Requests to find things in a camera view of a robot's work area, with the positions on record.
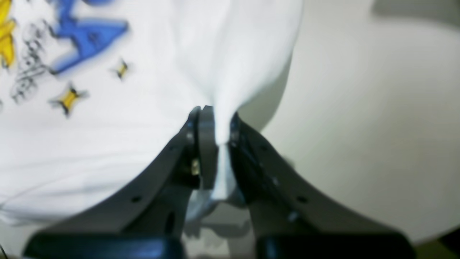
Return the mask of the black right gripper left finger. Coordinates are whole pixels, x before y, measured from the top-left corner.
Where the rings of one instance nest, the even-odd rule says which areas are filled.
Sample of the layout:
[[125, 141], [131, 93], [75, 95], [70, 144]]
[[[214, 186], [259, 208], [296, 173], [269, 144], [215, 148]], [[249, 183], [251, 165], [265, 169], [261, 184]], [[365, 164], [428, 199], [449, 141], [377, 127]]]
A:
[[193, 190], [211, 190], [217, 147], [211, 106], [194, 108], [130, 183], [110, 198], [34, 234], [25, 259], [185, 259], [181, 235]]

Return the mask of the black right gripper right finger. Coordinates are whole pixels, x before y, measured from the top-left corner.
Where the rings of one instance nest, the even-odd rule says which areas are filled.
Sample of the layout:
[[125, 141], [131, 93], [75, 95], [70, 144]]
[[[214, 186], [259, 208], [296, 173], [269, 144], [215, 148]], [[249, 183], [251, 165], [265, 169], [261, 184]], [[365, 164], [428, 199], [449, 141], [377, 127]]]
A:
[[258, 259], [414, 259], [404, 234], [329, 198], [236, 114], [230, 154]]

